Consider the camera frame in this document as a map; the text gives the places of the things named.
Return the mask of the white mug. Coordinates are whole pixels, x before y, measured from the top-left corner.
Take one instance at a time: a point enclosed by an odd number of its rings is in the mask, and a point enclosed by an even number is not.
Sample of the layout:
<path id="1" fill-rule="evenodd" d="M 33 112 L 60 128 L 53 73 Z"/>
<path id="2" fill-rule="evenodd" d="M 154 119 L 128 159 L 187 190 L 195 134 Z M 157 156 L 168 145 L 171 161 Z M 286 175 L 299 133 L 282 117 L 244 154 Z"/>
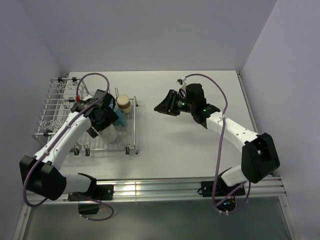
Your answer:
<path id="1" fill-rule="evenodd" d="M 118 131 L 113 124 L 99 132 L 100 138 L 108 144 L 113 143 L 118 138 Z"/>

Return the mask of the blue mug with handle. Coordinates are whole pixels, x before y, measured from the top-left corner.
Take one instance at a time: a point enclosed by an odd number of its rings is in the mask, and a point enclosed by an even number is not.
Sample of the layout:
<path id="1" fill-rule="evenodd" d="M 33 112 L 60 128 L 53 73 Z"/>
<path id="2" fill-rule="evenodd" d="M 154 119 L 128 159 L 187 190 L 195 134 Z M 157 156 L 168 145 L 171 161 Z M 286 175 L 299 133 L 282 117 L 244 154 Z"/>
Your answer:
<path id="1" fill-rule="evenodd" d="M 109 105 L 111 109 L 115 112 L 115 114 L 118 116 L 118 119 L 113 123 L 114 126 L 125 126 L 125 119 L 124 119 L 124 114 L 122 111 L 118 108 L 117 105 L 110 104 Z"/>

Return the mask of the steel cup brown base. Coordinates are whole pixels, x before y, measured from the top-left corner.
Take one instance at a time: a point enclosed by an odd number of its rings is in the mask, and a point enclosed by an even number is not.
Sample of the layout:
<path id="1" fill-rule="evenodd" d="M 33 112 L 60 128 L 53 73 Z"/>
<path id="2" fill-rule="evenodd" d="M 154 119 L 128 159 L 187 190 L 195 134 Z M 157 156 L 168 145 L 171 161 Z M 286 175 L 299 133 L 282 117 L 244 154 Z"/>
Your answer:
<path id="1" fill-rule="evenodd" d="M 129 114 L 132 110 L 132 104 L 129 96 L 122 94 L 116 98 L 117 106 L 123 114 Z"/>

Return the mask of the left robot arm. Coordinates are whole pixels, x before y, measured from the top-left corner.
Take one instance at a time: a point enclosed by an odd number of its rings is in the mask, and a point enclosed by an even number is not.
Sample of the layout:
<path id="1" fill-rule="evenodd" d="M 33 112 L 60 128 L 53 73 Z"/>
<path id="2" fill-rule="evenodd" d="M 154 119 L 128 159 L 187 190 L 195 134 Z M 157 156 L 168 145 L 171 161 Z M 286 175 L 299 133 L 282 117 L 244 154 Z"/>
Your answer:
<path id="1" fill-rule="evenodd" d="M 86 200 L 95 198 L 96 178 L 84 173 L 63 175 L 60 169 L 84 133 L 95 138 L 118 120 L 115 105 L 115 98 L 100 89 L 92 98 L 76 101 L 52 139 L 32 157 L 25 155 L 20 160 L 23 196 L 31 191 L 52 201 L 71 193 L 79 193 Z"/>

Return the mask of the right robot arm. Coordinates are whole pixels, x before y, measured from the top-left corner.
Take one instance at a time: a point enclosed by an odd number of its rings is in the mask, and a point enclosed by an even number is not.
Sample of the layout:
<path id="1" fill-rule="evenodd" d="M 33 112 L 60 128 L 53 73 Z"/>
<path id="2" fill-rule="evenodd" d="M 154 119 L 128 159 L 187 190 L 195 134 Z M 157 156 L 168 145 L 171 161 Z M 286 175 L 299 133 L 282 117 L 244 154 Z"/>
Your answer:
<path id="1" fill-rule="evenodd" d="M 273 138 L 268 133 L 259 134 L 246 129 L 223 115 L 219 108 L 207 103 L 199 83 L 189 84 L 184 90 L 169 90 L 154 111 L 170 116 L 190 113 L 196 123 L 218 133 L 240 151 L 240 165 L 218 176 L 216 189 L 222 195 L 229 194 L 234 186 L 241 183 L 256 184 L 280 167 Z"/>

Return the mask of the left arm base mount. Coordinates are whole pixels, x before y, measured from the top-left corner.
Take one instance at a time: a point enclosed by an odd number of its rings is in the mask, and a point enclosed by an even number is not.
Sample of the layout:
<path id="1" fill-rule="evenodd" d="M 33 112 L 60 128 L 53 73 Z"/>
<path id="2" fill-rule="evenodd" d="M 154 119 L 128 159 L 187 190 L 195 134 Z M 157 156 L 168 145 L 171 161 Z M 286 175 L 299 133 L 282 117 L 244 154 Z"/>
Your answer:
<path id="1" fill-rule="evenodd" d="M 90 201 L 93 203 L 79 203 L 79 216 L 86 221 L 92 222 L 102 222 L 111 219 L 115 210 L 104 201 L 113 199 L 114 186 L 112 184 L 98 184 L 96 178 L 84 173 L 78 173 L 76 176 L 80 177 L 80 181 L 76 185 L 78 188 L 68 192 L 68 201 Z M 93 216 L 103 208 L 110 210 L 109 215 L 103 218 L 94 218 Z"/>

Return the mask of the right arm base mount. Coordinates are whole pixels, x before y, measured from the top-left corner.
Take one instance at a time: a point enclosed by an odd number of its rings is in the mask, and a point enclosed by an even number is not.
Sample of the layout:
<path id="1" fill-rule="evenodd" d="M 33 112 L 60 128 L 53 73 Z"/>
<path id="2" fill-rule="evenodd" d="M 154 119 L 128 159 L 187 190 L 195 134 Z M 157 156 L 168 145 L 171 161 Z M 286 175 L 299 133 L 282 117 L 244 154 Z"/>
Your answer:
<path id="1" fill-rule="evenodd" d="M 218 183 L 215 188 L 215 197 L 224 198 L 234 189 L 236 189 L 241 184 L 238 183 L 234 186 L 227 186 L 222 180 L 218 180 Z M 197 193 L 204 198 L 211 198 L 214 187 L 214 181 L 201 181 L 200 188 L 197 190 Z M 238 188 L 237 191 L 234 191 L 223 203 L 218 205 L 220 199 L 215 199 L 216 208 L 218 209 L 219 214 L 229 215 L 230 212 L 233 212 L 237 207 L 237 198 L 238 196 L 244 196 L 246 193 L 245 187 L 242 186 Z"/>

